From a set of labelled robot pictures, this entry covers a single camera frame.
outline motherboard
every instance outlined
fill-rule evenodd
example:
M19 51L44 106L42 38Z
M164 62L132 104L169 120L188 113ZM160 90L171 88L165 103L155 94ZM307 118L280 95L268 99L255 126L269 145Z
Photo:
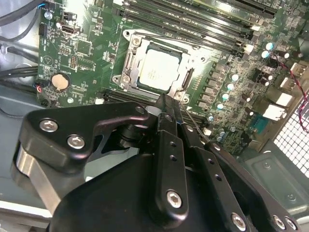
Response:
M235 155L266 142L300 101L289 71L300 82L307 71L306 0L44 4L36 83L53 107L147 106L166 93L190 114L187 123Z

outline cpu socket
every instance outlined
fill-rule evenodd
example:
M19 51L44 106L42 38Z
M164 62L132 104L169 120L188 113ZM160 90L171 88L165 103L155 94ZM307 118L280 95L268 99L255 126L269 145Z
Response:
M206 63L209 50L142 29L123 31L129 47L121 75L112 81L123 90L157 99L162 93L189 102L185 95L196 65Z

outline red and black wire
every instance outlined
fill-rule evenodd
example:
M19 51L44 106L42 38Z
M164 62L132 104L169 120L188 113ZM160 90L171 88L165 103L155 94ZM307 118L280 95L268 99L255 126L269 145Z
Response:
M276 55L271 55L274 56L278 62L278 65L281 66L284 69L287 69L290 72L290 76L293 78L293 80L295 81L296 85L298 86L298 88L300 89L302 95L303 95L303 100L302 103L298 109L298 121L299 124L301 126L301 128L303 129L304 132L309 133L309 130L304 126L303 124L303 115L302 112L306 107L306 104L308 103L308 98L307 98L307 94L304 92L304 89L302 88L299 80L296 79L294 73L291 71L291 69L289 67L287 67L285 64L283 64L282 62L278 61L278 57Z

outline metal mesh grille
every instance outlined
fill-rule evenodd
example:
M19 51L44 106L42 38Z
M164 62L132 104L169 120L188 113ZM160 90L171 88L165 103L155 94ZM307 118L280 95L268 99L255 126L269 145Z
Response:
M307 127L308 123L309 118L304 113L303 126ZM309 178L309 134L303 131L298 122L298 109L285 124L274 143Z

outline screw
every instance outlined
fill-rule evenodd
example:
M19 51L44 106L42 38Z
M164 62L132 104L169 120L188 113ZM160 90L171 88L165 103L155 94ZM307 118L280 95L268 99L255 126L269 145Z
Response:
M142 115L145 113L144 109L141 108L140 106L135 107L135 109L136 109L137 112L139 112Z
M74 149L82 149L85 146L85 141L78 135L72 135L68 138L68 145Z
M51 19L53 18L53 14L50 13L49 11L46 11L46 12L44 13L44 17L45 17L46 19L48 19L48 20L51 20Z
M68 99L67 99L67 102L68 102L69 104L72 104L72 103L74 102L74 99L73 99L73 98L68 98Z
M58 130L58 124L52 120L43 120L40 122L40 128L46 132L55 132Z
M246 224L238 214L232 213L232 221L240 231L246 230Z
M187 127L188 131L193 132L193 128L192 127L190 127L189 125L186 125L186 127Z
M294 194L289 194L288 199L293 202L296 200L296 196L294 196Z
M170 115L165 115L165 118L166 118L168 121L170 121L170 122L173 121L173 119L172 119L172 117L171 117Z
M124 77L124 78L123 78L123 81L124 81L125 83L129 83L129 78L128 78L128 77Z
M281 221L281 219L276 215L274 215L273 217L277 226L279 226L280 229L285 230L285 224L283 223L283 221Z
M132 40L132 44L134 46L138 46L138 45L140 45L140 40L138 38L135 38L135 39Z
M288 223L288 225L293 229L293 230L297 230L296 225L294 224L294 222L292 222L292 220L290 220L288 217L285 217L286 222Z
M220 151L221 150L221 148L217 145L217 144L212 144L213 145L213 147L217 150L217 151Z
M267 162L265 162L265 163L263 164L263 166L264 166L264 168L270 168L270 167L271 167L271 165L270 165L269 163L267 163Z
M180 208L182 205L182 199L174 191L168 191L167 200L170 203L170 205L173 206L174 208Z

